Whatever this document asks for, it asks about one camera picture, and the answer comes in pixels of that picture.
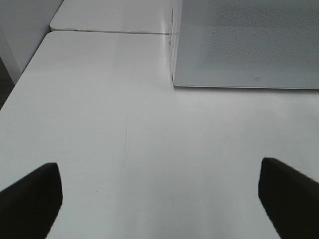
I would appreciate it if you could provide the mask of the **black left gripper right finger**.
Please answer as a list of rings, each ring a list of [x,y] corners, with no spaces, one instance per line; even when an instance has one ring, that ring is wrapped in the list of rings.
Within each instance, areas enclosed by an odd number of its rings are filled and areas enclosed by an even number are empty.
[[[319,237],[317,181],[275,158],[264,158],[258,197],[280,238]]]

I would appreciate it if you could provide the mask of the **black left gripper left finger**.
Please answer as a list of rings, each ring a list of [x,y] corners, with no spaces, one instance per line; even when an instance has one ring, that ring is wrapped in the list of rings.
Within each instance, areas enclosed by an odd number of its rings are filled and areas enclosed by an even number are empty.
[[[63,202],[57,163],[46,163],[0,192],[0,237],[45,239]]]

